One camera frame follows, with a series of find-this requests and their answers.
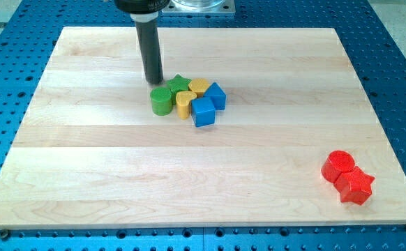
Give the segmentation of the black robot arm flange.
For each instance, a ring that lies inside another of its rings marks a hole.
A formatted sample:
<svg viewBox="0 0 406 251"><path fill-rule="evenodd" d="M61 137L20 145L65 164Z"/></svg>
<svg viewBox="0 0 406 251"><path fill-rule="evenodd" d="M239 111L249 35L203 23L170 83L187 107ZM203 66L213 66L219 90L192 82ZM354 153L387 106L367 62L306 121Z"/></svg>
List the black robot arm flange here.
<svg viewBox="0 0 406 251"><path fill-rule="evenodd" d="M115 6L129 14L149 14L166 7L170 0L114 0Z"/></svg>

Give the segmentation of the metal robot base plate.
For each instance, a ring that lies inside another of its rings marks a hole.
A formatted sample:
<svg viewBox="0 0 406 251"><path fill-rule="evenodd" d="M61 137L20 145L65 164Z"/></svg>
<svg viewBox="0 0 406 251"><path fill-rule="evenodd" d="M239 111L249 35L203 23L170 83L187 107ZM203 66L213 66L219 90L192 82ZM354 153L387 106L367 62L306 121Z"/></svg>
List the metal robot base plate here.
<svg viewBox="0 0 406 251"><path fill-rule="evenodd" d="M235 0L171 0L163 13L235 13Z"/></svg>

